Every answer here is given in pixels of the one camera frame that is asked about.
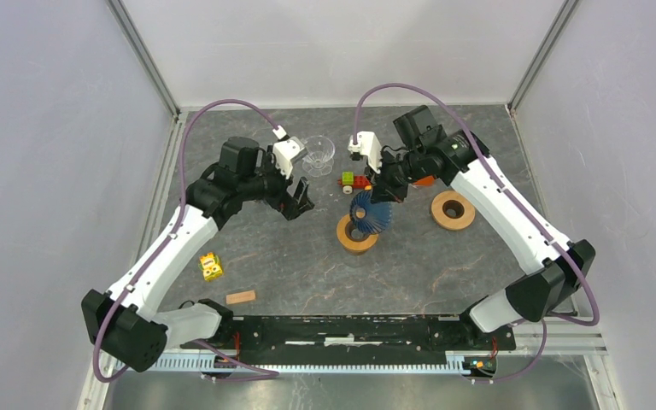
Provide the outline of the blue plastic dripper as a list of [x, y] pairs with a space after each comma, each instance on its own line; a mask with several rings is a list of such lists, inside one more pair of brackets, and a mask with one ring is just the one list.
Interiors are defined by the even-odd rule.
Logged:
[[392, 211], [388, 202], [372, 201], [372, 190], [363, 190], [351, 200], [348, 216], [358, 231], [373, 235], [389, 228]]

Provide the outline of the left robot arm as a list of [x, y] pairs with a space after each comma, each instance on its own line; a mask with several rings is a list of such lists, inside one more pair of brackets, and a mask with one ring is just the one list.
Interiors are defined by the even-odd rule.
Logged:
[[189, 184], [173, 217], [135, 265], [108, 290], [89, 290], [81, 302], [93, 364], [101, 352], [144, 372], [171, 348], [205, 340], [224, 348], [234, 337], [228, 312], [213, 302], [198, 302], [170, 312], [161, 302], [198, 251], [246, 202], [263, 202], [287, 220], [313, 209], [308, 181], [294, 181], [294, 165], [307, 150], [298, 138], [262, 148], [251, 138], [231, 137], [220, 158]]

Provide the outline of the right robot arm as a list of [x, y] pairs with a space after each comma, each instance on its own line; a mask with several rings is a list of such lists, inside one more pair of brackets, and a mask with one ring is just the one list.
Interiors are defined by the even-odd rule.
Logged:
[[427, 176], [440, 179], [489, 222], [512, 251], [524, 275], [469, 307], [460, 340], [471, 349], [488, 343], [494, 331], [521, 321], [540, 322], [578, 290], [589, 299], [587, 273], [596, 256], [587, 240], [572, 241], [552, 226], [515, 189], [484, 143], [458, 120], [445, 132], [427, 106], [395, 120], [404, 145], [399, 155], [385, 151], [374, 132], [355, 130], [348, 149], [366, 158], [371, 202], [402, 202], [408, 186]]

